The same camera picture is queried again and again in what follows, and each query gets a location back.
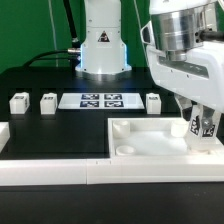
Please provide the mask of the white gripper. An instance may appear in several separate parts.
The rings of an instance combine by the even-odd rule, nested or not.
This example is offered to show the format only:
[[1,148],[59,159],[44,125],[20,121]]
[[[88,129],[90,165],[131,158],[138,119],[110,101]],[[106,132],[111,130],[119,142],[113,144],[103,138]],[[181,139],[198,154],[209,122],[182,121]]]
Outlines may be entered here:
[[186,53],[186,61],[178,62],[167,60],[156,49],[151,22],[141,29],[141,39],[146,44],[151,77],[156,85],[176,93],[181,117],[191,118],[192,100],[207,106],[203,108],[203,129],[218,125],[224,113],[224,43],[205,41]]

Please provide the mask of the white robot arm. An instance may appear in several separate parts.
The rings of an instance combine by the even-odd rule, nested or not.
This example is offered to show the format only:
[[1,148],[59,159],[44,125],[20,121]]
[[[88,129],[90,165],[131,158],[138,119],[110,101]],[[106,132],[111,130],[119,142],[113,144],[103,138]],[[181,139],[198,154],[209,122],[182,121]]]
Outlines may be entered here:
[[[141,29],[154,82],[174,92],[208,129],[224,113],[224,33],[216,30],[218,0],[150,0]],[[84,0],[86,39],[76,71],[101,80],[127,72],[121,0]]]

